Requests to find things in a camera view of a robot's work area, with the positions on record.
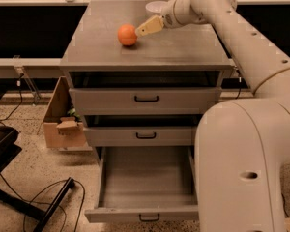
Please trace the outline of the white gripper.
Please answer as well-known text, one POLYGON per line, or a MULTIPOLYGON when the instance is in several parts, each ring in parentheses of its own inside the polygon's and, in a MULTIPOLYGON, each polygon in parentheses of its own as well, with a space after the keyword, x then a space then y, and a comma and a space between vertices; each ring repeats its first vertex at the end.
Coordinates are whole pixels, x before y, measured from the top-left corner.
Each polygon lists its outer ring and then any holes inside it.
POLYGON ((167 28, 179 28, 199 21, 190 0, 170 0, 161 9, 161 16, 153 15, 135 29, 138 37, 154 34, 167 28))

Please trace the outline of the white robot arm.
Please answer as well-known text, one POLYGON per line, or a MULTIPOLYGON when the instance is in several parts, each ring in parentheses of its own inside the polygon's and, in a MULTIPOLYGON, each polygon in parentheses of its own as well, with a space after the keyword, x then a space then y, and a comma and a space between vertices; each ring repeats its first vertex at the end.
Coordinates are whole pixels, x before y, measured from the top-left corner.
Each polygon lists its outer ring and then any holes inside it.
POLYGON ((253 94, 214 105, 197 127, 200 232, 287 232, 280 168, 290 161, 290 57, 233 0, 171 0, 136 33, 191 23, 213 26, 253 94))

